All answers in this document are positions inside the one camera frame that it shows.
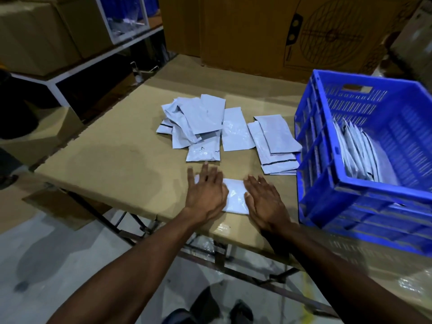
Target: pile of white packages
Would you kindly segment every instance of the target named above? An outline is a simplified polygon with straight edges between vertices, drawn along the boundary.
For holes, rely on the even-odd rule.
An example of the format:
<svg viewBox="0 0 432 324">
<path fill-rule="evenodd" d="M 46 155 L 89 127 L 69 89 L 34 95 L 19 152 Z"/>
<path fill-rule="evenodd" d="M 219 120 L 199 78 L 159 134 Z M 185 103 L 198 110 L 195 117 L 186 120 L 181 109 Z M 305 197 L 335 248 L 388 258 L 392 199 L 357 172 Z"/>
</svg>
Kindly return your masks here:
<svg viewBox="0 0 432 324">
<path fill-rule="evenodd" d="M 281 115 L 256 116 L 246 124 L 240 107 L 225 109 L 225 99 L 208 94 L 178 97 L 162 109 L 166 118 L 156 132 L 171 134 L 174 149 L 189 147 L 187 162 L 219 161 L 222 137 L 225 152 L 256 146 L 265 174 L 296 174 L 293 153 L 302 147 Z"/>
<path fill-rule="evenodd" d="M 363 129 L 342 119 L 339 126 L 333 119 L 345 172 L 352 178 L 399 185 L 393 167 L 381 148 Z"/>
</svg>

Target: foot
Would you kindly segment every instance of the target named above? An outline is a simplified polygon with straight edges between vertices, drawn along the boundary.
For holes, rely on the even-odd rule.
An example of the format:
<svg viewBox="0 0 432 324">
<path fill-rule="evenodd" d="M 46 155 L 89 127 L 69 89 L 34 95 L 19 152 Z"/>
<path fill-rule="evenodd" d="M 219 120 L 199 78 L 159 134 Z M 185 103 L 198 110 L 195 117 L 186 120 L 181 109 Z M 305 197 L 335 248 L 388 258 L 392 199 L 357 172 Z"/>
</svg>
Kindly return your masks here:
<svg viewBox="0 0 432 324">
<path fill-rule="evenodd" d="M 237 300 L 234 307 L 229 312 L 231 324 L 253 323 L 254 315 L 251 309 L 242 300 Z"/>
<path fill-rule="evenodd" d="M 0 177 L 0 190 L 6 189 L 16 182 L 18 175 Z"/>
</svg>

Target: concrete floor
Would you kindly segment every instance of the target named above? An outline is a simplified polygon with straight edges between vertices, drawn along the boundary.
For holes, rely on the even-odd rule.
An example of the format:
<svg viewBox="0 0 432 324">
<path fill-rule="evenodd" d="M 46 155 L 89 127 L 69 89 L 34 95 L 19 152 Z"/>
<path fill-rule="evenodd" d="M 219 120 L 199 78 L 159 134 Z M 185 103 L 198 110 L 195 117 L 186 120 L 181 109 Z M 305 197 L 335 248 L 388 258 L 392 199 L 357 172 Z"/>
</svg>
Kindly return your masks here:
<svg viewBox="0 0 432 324">
<path fill-rule="evenodd" d="M 121 211 L 106 214 L 116 222 Z M 140 233 L 138 225 L 126 216 L 120 229 Z M 201 246 L 211 246 L 200 237 Z M 0 322 L 42 324 L 86 280 L 120 256 L 129 246 L 94 221 L 74 232 L 42 212 L 0 234 Z M 230 267 L 264 279 L 285 266 L 255 253 L 234 248 Z M 325 302 L 304 273 L 287 282 L 305 295 Z M 255 323 L 340 323 L 314 317 L 303 306 L 280 295 L 220 272 L 176 258 L 159 289 L 137 323 L 158 324 L 177 308 L 190 309 L 203 291 L 210 292 L 204 313 L 207 323 L 228 323 L 228 313 L 238 299 L 253 310 Z"/>
</svg>

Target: person's left hand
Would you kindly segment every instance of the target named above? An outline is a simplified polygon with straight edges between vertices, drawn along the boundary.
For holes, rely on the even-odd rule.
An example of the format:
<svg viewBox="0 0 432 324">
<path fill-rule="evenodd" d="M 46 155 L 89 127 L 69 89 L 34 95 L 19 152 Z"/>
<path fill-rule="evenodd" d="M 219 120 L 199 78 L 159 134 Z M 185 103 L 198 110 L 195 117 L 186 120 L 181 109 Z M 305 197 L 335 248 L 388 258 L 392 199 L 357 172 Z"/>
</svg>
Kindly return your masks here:
<svg viewBox="0 0 432 324">
<path fill-rule="evenodd" d="M 228 188 L 222 182 L 223 173 L 216 166 L 209 170 L 208 163 L 201 168 L 200 179 L 195 183 L 192 168 L 187 169 L 187 196 L 185 211 L 202 225 L 219 215 L 226 205 Z"/>
</svg>

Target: crate rim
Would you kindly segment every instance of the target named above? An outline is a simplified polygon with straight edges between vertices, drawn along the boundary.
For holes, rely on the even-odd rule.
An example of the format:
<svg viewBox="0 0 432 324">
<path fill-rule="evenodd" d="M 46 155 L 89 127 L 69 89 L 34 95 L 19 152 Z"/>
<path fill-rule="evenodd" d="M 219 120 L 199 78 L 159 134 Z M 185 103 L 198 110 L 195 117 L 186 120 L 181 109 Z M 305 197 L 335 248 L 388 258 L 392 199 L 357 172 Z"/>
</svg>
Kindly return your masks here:
<svg viewBox="0 0 432 324">
<path fill-rule="evenodd" d="M 320 77 L 320 73 L 321 72 L 330 72 L 330 73 L 334 73 L 334 74 L 338 74 L 338 75 L 346 75 L 346 76 L 352 76 L 352 75 L 356 75 L 356 76 L 362 76 L 365 78 L 370 79 L 375 78 L 375 79 L 386 79 L 386 80 L 390 80 L 390 81 L 397 81 L 398 83 L 400 83 L 401 81 L 403 82 L 407 82 L 411 85 L 416 85 L 417 87 L 420 88 L 421 92 L 425 93 L 426 96 L 429 98 L 429 100 L 432 103 L 432 97 L 430 96 L 429 92 L 427 92 L 427 90 L 417 81 L 408 81 L 408 80 L 404 80 L 404 79 L 388 79 L 388 78 L 382 78 L 382 77 L 373 77 L 373 76 L 367 76 L 367 75 L 362 75 L 362 74 L 347 74 L 347 73 L 341 73 L 341 72 L 335 72 L 332 70 L 313 70 L 312 75 L 315 76 L 315 79 L 317 81 L 317 88 L 318 88 L 318 93 L 319 96 L 321 98 L 321 102 L 323 103 L 323 112 L 324 112 L 324 117 L 326 119 L 326 121 L 328 123 L 331 123 L 333 118 L 331 116 L 331 112 L 330 112 L 330 107 L 328 105 L 327 102 L 327 97 L 325 94 L 325 91 L 323 89 L 323 86 L 321 84 L 321 77 Z M 348 184 L 348 185 L 357 185 L 360 187 L 364 187 L 364 188 L 370 188 L 373 190 L 377 190 L 383 193 L 388 193 L 388 192 L 392 192 L 395 195 L 408 195 L 413 197 L 415 200 L 418 199 L 424 199 L 425 201 L 428 201 L 426 203 L 432 203 L 432 192 L 428 192 L 428 191 L 423 191 L 423 190 L 416 190 L 410 187 L 404 187 L 401 185 L 392 185 L 392 184 L 387 184 L 387 183 L 381 183 L 381 182 L 373 182 L 373 181 L 369 181 L 369 180 L 363 180 L 363 179 L 359 179 L 359 178 L 351 178 L 349 176 L 347 176 L 347 174 L 345 173 L 345 166 L 343 165 L 342 162 L 342 156 L 339 153 L 336 152 L 336 147 L 338 147 L 339 150 L 341 150 L 340 144 L 339 144 L 339 140 L 337 138 L 337 133 L 336 133 L 336 129 L 334 128 L 333 125 L 327 125 L 327 130 L 330 136 L 330 147 L 333 153 L 333 158 L 334 158 L 334 165 L 336 168 L 336 173 L 337 173 L 337 177 L 339 179 L 340 182 Z"/>
</svg>

